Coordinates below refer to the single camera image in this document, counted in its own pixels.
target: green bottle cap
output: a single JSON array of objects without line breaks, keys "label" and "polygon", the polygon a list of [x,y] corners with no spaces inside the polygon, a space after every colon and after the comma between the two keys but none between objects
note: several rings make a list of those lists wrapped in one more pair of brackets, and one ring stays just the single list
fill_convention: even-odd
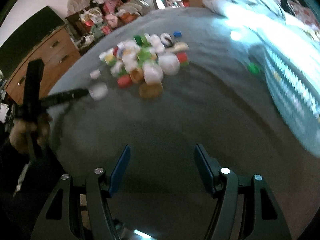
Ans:
[{"label": "green bottle cap", "polygon": [[145,36],[141,37],[142,40],[142,47],[147,48],[147,47],[151,47],[151,44],[148,42],[147,38]]},{"label": "green bottle cap", "polygon": [[260,68],[255,63],[250,63],[248,65],[248,70],[255,75],[260,73]]},{"label": "green bottle cap", "polygon": [[113,67],[116,63],[117,63],[117,58],[116,58],[116,57],[113,57],[113,59],[110,60],[110,62],[109,62],[108,65],[109,65],[110,67]]},{"label": "green bottle cap", "polygon": [[141,36],[136,35],[136,36],[134,36],[134,39],[136,40],[136,43],[137,43],[139,46],[142,46],[142,45],[143,45],[143,41],[142,41],[142,37],[141,37]]},{"label": "green bottle cap", "polygon": [[125,68],[123,67],[123,68],[121,69],[121,71],[119,72],[118,77],[122,77],[122,76],[127,75],[127,74],[128,74],[127,71],[126,71]]},{"label": "green bottle cap", "polygon": [[137,57],[138,57],[138,60],[139,60],[139,61],[144,62],[144,61],[146,61],[146,60],[148,60],[148,59],[151,59],[152,54],[151,54],[150,51],[147,51],[147,50],[145,50],[145,49],[142,49],[142,50],[138,53]]}]

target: bed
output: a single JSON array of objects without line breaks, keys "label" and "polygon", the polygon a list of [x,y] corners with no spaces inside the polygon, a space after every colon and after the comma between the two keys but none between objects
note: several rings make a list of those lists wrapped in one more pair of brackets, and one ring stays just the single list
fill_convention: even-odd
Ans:
[{"label": "bed", "polygon": [[[156,239],[204,238],[216,202],[205,193],[193,161],[197,143],[237,174],[262,175],[293,239],[320,206],[320,159],[286,124],[264,72],[248,70],[251,62],[265,62],[266,42],[248,28],[241,31],[244,39],[232,39],[237,29],[206,8],[152,11],[105,37],[50,92],[89,88],[97,82],[90,73],[101,71],[100,82],[109,89],[103,100],[87,96],[50,109],[51,147],[66,171],[80,176],[129,144],[132,159],[109,206],[114,217]],[[174,31],[190,47],[190,67],[165,77],[157,99],[142,100],[137,87],[119,89],[99,60],[136,34]]]}]

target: red bottle cap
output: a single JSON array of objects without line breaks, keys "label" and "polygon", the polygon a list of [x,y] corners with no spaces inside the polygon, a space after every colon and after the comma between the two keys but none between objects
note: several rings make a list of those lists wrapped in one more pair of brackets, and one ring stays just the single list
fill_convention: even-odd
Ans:
[{"label": "red bottle cap", "polygon": [[113,49],[113,56],[117,57],[118,49],[119,49],[119,47],[115,47]]},{"label": "red bottle cap", "polygon": [[177,58],[178,58],[180,64],[188,61],[188,55],[185,52],[178,53]]},{"label": "red bottle cap", "polygon": [[118,86],[120,88],[127,88],[130,87],[132,84],[133,83],[129,74],[124,75],[118,79]]}]

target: paper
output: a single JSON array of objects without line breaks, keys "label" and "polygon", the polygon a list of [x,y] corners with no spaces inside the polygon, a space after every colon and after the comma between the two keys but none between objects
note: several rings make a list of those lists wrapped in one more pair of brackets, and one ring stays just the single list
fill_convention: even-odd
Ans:
[{"label": "paper", "polygon": [[9,106],[5,104],[1,104],[0,107],[0,121],[5,122],[5,119],[7,118],[7,113],[9,111]]}]

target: wall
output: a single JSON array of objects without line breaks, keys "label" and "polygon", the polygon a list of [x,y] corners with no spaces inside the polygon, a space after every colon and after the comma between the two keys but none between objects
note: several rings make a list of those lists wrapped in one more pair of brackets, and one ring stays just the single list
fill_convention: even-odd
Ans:
[{"label": "wall", "polygon": [[18,0],[0,27],[0,46],[22,23],[47,5],[64,19],[67,3],[68,0]]}]

